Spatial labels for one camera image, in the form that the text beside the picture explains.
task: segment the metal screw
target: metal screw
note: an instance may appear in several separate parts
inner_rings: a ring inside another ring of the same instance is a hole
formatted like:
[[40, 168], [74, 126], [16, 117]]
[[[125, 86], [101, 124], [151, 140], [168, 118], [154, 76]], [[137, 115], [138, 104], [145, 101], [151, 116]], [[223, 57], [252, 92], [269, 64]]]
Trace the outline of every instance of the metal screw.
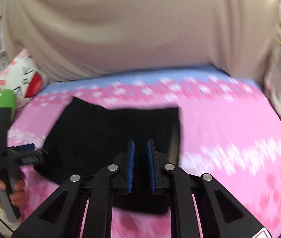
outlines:
[[108, 166], [108, 170], [110, 170], [110, 171], [116, 171], [118, 168], [119, 167], [117, 165], [114, 165], [114, 164]]
[[72, 181], [72, 182], [76, 182], [76, 181], [78, 181], [80, 179], [80, 176], [79, 175], [72, 175], [71, 177], [70, 177], [70, 180]]
[[213, 177], [211, 174], [204, 174], [202, 178], [206, 181], [211, 181]]
[[38, 150], [40, 153], [44, 152], [45, 154], [49, 154], [48, 152], [46, 152], [44, 149], [39, 149]]
[[166, 164], [165, 169], [168, 171], [172, 171], [175, 169], [175, 166], [173, 164]]

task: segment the bed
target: bed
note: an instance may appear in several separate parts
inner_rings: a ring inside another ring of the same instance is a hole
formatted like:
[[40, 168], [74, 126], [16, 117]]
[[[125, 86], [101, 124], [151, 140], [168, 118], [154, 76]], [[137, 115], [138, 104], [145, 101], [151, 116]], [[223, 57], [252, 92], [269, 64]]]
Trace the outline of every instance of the bed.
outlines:
[[[17, 116], [9, 145], [40, 148], [72, 97], [106, 108], [181, 108], [179, 165], [210, 173], [262, 224], [281, 234], [281, 122], [256, 83], [236, 80], [211, 66], [125, 73], [55, 83]], [[58, 186], [23, 167], [27, 218]], [[113, 209], [113, 238], [171, 237], [170, 214], [153, 216]]]

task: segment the hand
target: hand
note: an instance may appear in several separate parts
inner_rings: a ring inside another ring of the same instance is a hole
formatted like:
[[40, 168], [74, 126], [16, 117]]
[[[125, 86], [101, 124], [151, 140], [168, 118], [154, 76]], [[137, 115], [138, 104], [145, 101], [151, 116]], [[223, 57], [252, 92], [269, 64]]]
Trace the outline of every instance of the hand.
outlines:
[[[24, 191], [24, 180], [17, 180], [14, 184], [15, 193], [10, 194], [11, 203], [17, 207], [24, 206], [26, 203], [26, 193]], [[0, 180], [0, 190], [5, 190], [6, 185]]]

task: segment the warning sticker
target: warning sticker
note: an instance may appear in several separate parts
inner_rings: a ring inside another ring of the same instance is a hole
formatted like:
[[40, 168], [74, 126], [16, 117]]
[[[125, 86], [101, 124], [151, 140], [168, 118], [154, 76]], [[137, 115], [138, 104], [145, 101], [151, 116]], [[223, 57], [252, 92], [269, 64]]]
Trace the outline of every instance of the warning sticker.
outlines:
[[252, 238], [272, 238], [265, 227], [263, 227], [256, 235]]

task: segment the person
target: person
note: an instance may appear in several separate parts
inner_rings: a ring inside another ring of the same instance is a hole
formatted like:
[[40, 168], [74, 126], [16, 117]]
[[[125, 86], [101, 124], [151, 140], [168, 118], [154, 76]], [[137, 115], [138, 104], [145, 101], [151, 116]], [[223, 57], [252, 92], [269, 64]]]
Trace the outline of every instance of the person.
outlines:
[[[22, 207], [26, 204], [26, 192], [24, 190], [25, 182], [23, 179], [18, 180], [14, 184], [15, 192], [10, 195], [10, 199], [13, 205]], [[0, 180], [0, 190], [5, 190], [6, 185]], [[0, 205], [0, 218], [3, 220], [13, 231], [21, 224], [21, 218], [16, 222], [11, 223], [8, 221], [5, 211]], [[0, 233], [5, 237], [11, 237], [11, 231], [0, 222]]]
[[259, 83], [279, 0], [2, 0], [9, 61], [23, 47], [51, 81], [211, 63]]

